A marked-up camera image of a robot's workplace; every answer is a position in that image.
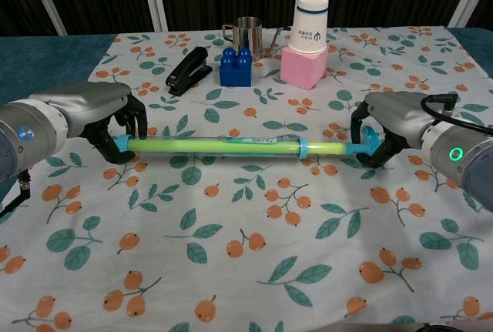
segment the pink foam cube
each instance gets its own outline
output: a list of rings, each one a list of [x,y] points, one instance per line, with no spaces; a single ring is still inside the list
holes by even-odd
[[[301,55],[284,47],[280,78],[296,87],[312,89],[325,72],[328,51],[319,55]]]

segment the black cable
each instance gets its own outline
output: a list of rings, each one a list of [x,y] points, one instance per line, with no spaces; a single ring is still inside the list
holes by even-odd
[[[18,174],[18,183],[21,188],[20,194],[12,200],[10,204],[8,204],[1,212],[0,212],[0,219],[3,218],[5,215],[8,213],[11,213],[12,211],[15,210],[17,206],[19,206],[21,203],[26,201],[27,199],[31,198],[31,190],[30,190],[30,185],[29,182],[31,181],[31,176],[29,175],[29,172],[27,170],[22,170]]]
[[[439,112],[434,111],[427,105],[427,102],[444,103],[447,106],[445,109],[452,110],[455,105],[455,100],[457,100],[457,95],[455,95],[454,93],[449,93],[444,95],[429,95],[424,97],[421,100],[420,104],[421,104],[421,108],[428,115],[433,116],[434,118],[442,122],[449,122],[450,124],[454,124],[455,126],[461,126],[462,128],[475,130],[476,132],[493,136],[492,128],[488,128],[486,126],[479,126],[478,124],[474,124],[472,122],[465,122],[463,120],[459,120],[456,118],[452,118],[450,116],[440,114]]]

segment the gray robot arm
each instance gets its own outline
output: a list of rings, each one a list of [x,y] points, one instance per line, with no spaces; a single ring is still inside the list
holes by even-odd
[[[427,107],[429,99],[437,102]],[[357,158],[366,166],[379,167],[402,149],[422,149],[435,169],[493,211],[493,131],[461,122],[453,112],[455,100],[456,96],[419,92],[367,94],[351,116],[351,137],[357,143],[362,120],[372,116],[384,128],[385,140],[374,155]],[[459,126],[447,118],[451,116]]]
[[[38,92],[0,107],[0,181],[59,151],[67,138],[84,137],[111,163],[121,153],[108,134],[112,116],[126,133],[146,138],[145,106],[122,83],[83,82]]]

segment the tablecloth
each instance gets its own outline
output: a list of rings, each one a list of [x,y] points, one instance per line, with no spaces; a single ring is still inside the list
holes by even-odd
[[[254,64],[251,88],[220,87],[218,31],[121,34],[89,80],[129,84],[151,136],[346,141],[357,102],[398,90],[456,92],[463,118],[491,118],[493,82],[442,27],[328,29],[310,91],[279,78],[288,37]],[[173,97],[164,80],[196,45],[213,73]],[[417,150],[382,169],[351,156],[112,166],[71,139],[31,173],[32,198],[0,224],[0,330],[305,331],[493,315],[493,216]]]

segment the black stapler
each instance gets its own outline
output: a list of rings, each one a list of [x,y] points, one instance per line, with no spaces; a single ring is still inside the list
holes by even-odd
[[[207,50],[204,47],[196,47],[183,61],[171,72],[166,80],[169,93],[181,96],[191,86],[213,71],[206,65]]]

